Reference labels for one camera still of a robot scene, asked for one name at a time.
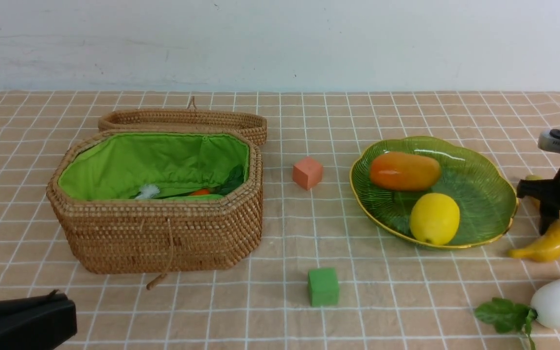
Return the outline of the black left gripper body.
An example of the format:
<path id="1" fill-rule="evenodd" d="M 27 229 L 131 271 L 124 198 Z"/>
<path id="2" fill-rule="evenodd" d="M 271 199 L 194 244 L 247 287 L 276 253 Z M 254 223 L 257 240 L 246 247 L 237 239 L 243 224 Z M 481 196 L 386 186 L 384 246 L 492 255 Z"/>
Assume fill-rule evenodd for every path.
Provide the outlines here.
<path id="1" fill-rule="evenodd" d="M 0 350 L 54 350 L 76 333 L 76 304 L 64 293 L 0 300 Z"/>

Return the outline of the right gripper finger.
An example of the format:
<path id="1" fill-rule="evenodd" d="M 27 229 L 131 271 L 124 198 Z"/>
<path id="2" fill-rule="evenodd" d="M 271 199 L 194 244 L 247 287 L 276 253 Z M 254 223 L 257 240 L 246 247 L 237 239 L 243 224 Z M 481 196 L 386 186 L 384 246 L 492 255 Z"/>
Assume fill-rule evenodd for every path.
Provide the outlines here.
<path id="1" fill-rule="evenodd" d="M 539 234 L 544 235 L 552 223 L 560 218 L 560 211 L 555 207 L 540 207 Z"/>

